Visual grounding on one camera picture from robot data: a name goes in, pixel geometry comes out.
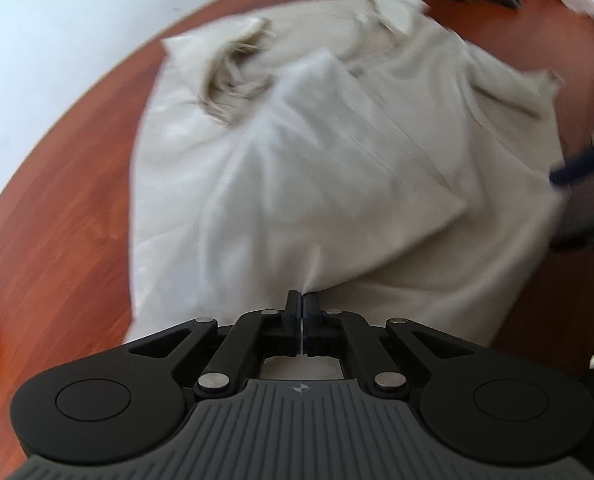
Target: beige fabric pile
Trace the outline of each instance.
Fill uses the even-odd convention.
[[[565,195],[553,99],[420,0],[310,0],[165,40],[132,164],[128,339],[290,289],[488,344]]]

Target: white floor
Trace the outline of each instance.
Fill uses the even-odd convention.
[[[0,193],[114,65],[210,0],[0,0]]]

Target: wooden table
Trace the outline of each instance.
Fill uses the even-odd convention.
[[[294,0],[219,0],[167,30]],[[519,10],[426,0],[430,15],[522,70],[553,68],[568,152],[594,127],[594,21],[558,0]],[[8,421],[17,387],[47,367],[119,344],[130,322],[128,165],[164,51],[155,38],[50,130],[0,196],[0,479],[24,455]],[[594,348],[594,255],[549,254],[495,345],[572,373]]]

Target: ribbed surface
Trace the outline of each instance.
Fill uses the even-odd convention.
[[[575,460],[508,469],[475,463],[420,427],[408,406],[356,381],[249,381],[201,402],[170,442],[118,465],[75,467],[33,457],[15,480],[588,480]]]

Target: round table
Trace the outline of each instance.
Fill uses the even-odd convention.
[[[8,421],[17,387],[43,369],[120,344],[130,322],[129,162],[164,57],[159,40],[291,1],[219,0],[165,31],[66,112],[0,196],[0,478],[24,460]],[[425,1],[431,17],[512,66],[559,72],[568,83],[557,100],[564,149],[588,142],[593,20],[558,0],[525,0],[519,10],[485,1]],[[495,346],[583,371],[594,347],[594,255],[549,254]]]

